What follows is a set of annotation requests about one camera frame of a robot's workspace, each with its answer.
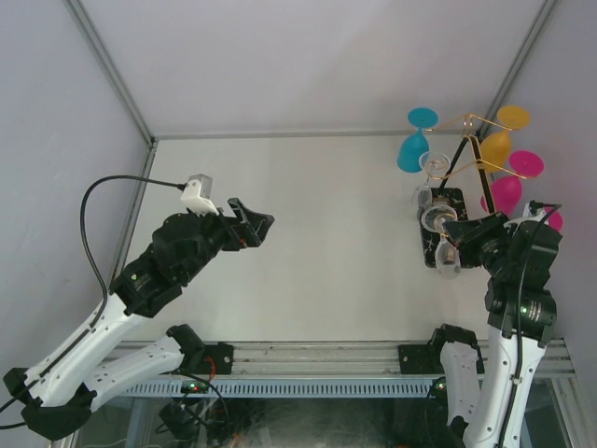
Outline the clear champagne flute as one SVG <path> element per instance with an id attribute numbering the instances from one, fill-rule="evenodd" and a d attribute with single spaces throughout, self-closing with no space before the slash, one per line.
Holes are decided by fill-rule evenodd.
<path id="1" fill-rule="evenodd" d="M 456 221 L 456 211 L 446 204 L 429 207 L 421 217 L 423 227 L 439 235 L 439 242 L 435 251 L 435 263 L 439 274 L 445 279 L 455 279 L 461 273 L 459 251 L 448 240 L 448 233 L 446 232 L 446 224 Z"/>
<path id="2" fill-rule="evenodd" d="M 415 188 L 410 197 L 410 208 L 417 220 L 433 204 L 433 183 L 441 181 L 447 174 L 451 159 L 444 153 L 427 151 L 419 158 L 419 166 L 425 175 L 425 181 Z"/>

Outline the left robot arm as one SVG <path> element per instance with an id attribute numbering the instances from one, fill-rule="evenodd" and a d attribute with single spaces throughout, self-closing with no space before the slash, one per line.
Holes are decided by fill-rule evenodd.
<path id="1" fill-rule="evenodd" d="M 138 351 L 112 362 L 105 357 L 136 328 L 181 296 L 184 287 L 221 251 L 258 247 L 275 218 L 246 208 L 237 198 L 221 210 L 187 210 L 167 217 L 152 242 L 110 286 L 106 299 L 62 345 L 31 368 L 3 378 L 22 403 L 21 425 L 58 441 L 128 388 L 162 373 L 199 370 L 205 344 L 188 324 L 175 325 Z"/>

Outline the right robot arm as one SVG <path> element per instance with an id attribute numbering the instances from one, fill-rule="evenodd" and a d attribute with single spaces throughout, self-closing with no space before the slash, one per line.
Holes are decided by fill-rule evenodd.
<path id="1" fill-rule="evenodd" d="M 489 273 L 488 363 L 478 373 L 473 331 L 443 324 L 428 342 L 428 359 L 444 372 L 448 416 L 441 447 L 517 447 L 538 364 L 546 354 L 557 306 L 546 288 L 561 234 L 548 224 L 557 208 L 533 203 L 511 220 L 501 212 L 458 221 L 436 217 L 439 233 Z"/>

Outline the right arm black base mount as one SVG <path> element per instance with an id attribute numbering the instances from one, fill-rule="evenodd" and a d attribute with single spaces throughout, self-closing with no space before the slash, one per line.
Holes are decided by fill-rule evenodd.
<path id="1" fill-rule="evenodd" d="M 438 351 L 427 343 L 397 347 L 400 372 L 404 375 L 440 375 L 444 372 Z"/>

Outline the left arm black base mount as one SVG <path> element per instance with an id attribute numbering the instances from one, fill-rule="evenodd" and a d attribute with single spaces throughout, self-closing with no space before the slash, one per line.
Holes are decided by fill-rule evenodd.
<path id="1" fill-rule="evenodd" d="M 229 343 L 208 343 L 204 346 L 201 357 L 185 367 L 197 375 L 231 375 L 234 363 L 234 346 Z"/>

